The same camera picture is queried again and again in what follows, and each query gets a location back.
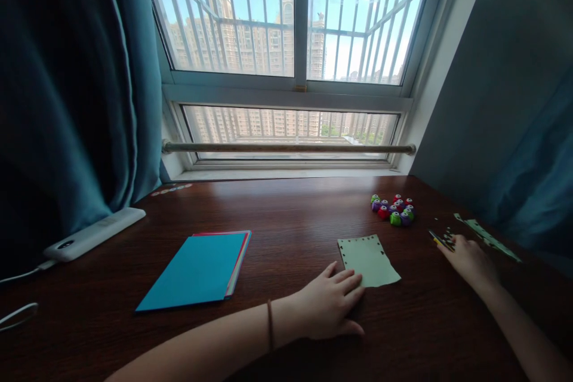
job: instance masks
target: high-rise building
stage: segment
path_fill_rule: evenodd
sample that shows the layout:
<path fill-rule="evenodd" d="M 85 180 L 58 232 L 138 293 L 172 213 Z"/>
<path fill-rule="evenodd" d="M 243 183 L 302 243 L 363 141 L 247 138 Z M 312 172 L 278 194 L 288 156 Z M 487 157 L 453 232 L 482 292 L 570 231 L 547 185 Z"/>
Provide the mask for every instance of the high-rise building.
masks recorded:
<path fill-rule="evenodd" d="M 193 20 L 187 18 L 183 25 L 191 61 L 181 37 L 180 25 L 170 24 L 168 30 L 178 68 L 294 76 L 294 0 L 282 0 L 282 24 L 287 28 L 256 21 L 249 25 L 238 24 L 235 23 L 231 0 L 216 0 L 215 4 L 209 0 L 209 5 L 217 12 L 216 20 L 203 13 Z M 281 24 L 280 14 L 276 16 L 274 24 Z M 312 23 L 312 29 L 319 28 L 324 28 L 324 15 Z M 324 34 L 312 29 L 307 44 L 308 76 L 310 79 L 321 79 L 325 55 Z"/>
<path fill-rule="evenodd" d="M 177 67 L 210 72 L 294 76 L 294 0 L 282 0 L 273 24 L 238 22 L 231 0 L 208 1 L 217 18 L 208 13 L 187 18 L 184 25 L 170 24 Z M 307 75 L 322 79 L 325 39 L 320 31 L 324 15 L 309 26 Z M 181 27 L 187 40 L 185 46 Z M 357 72 L 350 81 L 357 80 Z M 387 128 L 387 115 L 311 112 L 296 110 L 237 109 L 193 106 L 192 131 L 196 141 L 231 142 L 319 142 L 348 144 L 380 143 Z"/>

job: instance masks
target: curtain rod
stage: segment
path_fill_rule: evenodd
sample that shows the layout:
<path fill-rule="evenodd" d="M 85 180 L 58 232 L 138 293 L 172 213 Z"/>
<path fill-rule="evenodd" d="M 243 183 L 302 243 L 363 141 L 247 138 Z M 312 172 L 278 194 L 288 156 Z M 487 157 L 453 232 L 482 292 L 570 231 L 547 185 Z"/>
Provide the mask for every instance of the curtain rod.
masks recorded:
<path fill-rule="evenodd" d="M 404 146 L 325 145 L 325 144 L 274 144 L 274 143 L 172 143 L 163 141 L 164 153 L 171 152 L 360 152 L 404 153 L 413 155 L 414 144 Z"/>

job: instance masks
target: blue curtain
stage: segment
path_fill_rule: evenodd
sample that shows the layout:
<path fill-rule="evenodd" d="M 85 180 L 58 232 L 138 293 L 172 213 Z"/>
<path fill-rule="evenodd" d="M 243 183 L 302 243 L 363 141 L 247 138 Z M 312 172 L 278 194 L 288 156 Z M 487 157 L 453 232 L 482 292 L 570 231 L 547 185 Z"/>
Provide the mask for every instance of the blue curtain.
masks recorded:
<path fill-rule="evenodd" d="M 159 185 L 151 0 L 2 0 L 0 258 L 53 242 Z"/>
<path fill-rule="evenodd" d="M 573 69 L 480 207 L 487 222 L 523 247 L 573 257 Z"/>

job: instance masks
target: hand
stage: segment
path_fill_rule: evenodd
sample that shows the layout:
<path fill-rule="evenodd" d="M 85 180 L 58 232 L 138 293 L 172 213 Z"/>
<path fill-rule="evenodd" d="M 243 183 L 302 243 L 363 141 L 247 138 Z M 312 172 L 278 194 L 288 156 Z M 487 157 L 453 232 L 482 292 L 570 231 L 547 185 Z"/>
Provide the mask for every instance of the hand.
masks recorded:
<path fill-rule="evenodd" d="M 453 240 L 455 252 L 441 244 L 438 249 L 476 292 L 480 293 L 499 284 L 494 264 L 475 241 L 467 241 L 462 235 L 455 235 Z"/>
<path fill-rule="evenodd" d="M 299 318 L 303 337 L 325 339 L 342 334 L 364 335 L 358 323 L 345 319 L 364 294 L 362 275 L 344 270 L 330 277 L 336 261 L 306 287 L 286 299 Z"/>

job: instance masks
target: white cable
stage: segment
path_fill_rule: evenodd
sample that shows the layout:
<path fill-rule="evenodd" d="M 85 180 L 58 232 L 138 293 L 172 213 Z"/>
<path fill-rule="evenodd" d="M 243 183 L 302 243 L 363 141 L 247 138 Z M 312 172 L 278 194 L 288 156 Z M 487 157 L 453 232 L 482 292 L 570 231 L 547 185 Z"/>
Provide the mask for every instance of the white cable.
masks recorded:
<path fill-rule="evenodd" d="M 39 272 L 39 271 L 40 271 L 40 269 L 36 267 L 31 272 L 24 273 L 23 275 L 14 276 L 13 278 L 2 279 L 0 281 L 0 284 L 2 284 L 3 282 L 9 282 L 9 281 L 13 281 L 15 279 L 20 279 L 20 278 L 23 278 L 25 276 L 33 275 L 34 273 Z"/>
<path fill-rule="evenodd" d="M 33 318 L 33 317 L 36 315 L 36 313 L 38 312 L 38 304 L 37 304 L 37 303 L 27 304 L 27 305 L 25 305 L 24 307 L 21 307 L 21 308 L 19 308 L 18 310 L 15 310 L 14 312 L 12 312 L 12 313 L 10 313 L 9 315 L 4 316 L 4 318 L 0 319 L 0 325 L 2 325 L 4 322 L 6 322 L 7 320 L 9 320 L 10 318 L 12 318 L 12 317 L 18 315 L 20 312 L 23 312 L 23 311 L 25 311 L 26 309 L 29 309 L 29 308 L 31 308 L 31 307 L 34 308 L 34 311 L 32 312 L 31 315 L 29 315 L 27 318 L 22 319 L 21 321 L 16 322 L 15 324 L 12 324 L 12 325 L 5 326 L 5 327 L 0 328 L 0 332 L 6 331 L 6 330 L 8 330 L 8 329 L 10 329 L 10 328 L 14 328 L 14 327 L 17 326 L 17 325 L 23 324 L 24 322 L 28 321 L 30 318 Z"/>
<path fill-rule="evenodd" d="M 46 261 L 46 262 L 40 264 L 38 267 L 36 267 L 35 269 L 33 269 L 31 272 L 24 273 L 23 275 L 14 276 L 14 277 L 12 277 L 12 278 L 2 279 L 2 280 L 0 281 L 0 284 L 3 284 L 4 282 L 13 281 L 13 280 L 15 280 L 15 279 L 20 279 L 20 278 L 24 278 L 24 277 L 26 277 L 26 276 L 33 275 L 34 273 L 40 272 L 41 270 L 49 269 L 51 266 L 54 266 L 54 265 L 57 264 L 57 263 L 58 263 L 57 261 L 48 260 L 48 261 Z"/>

